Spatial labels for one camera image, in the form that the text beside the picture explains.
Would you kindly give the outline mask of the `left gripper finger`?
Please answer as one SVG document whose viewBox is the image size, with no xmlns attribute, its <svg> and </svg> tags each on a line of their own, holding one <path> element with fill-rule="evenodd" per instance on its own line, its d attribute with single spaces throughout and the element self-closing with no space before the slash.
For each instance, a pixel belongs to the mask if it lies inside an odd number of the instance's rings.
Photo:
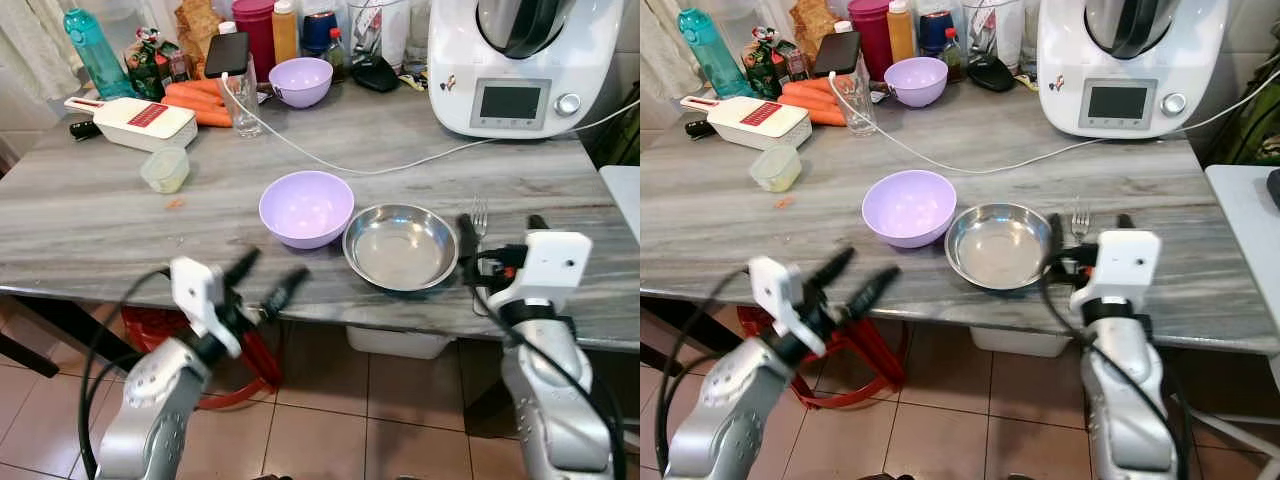
<svg viewBox="0 0 1280 480">
<path fill-rule="evenodd" d="M 809 275 L 806 279 L 806 288 L 817 291 L 827 288 L 842 275 L 855 255 L 856 250 L 852 246 L 842 247 Z"/>
<path fill-rule="evenodd" d="M 265 315 L 280 315 L 293 301 L 294 294 L 311 276 L 306 266 L 289 270 L 269 292 L 261 302 Z"/>
<path fill-rule="evenodd" d="M 259 261 L 260 253 L 260 248 L 248 247 L 229 268 L 225 268 L 223 270 L 223 287 L 232 291 L 246 279 Z"/>
<path fill-rule="evenodd" d="M 876 271 L 845 305 L 847 315 L 868 315 L 900 274 L 901 269 L 897 266 L 882 268 Z"/>
</svg>

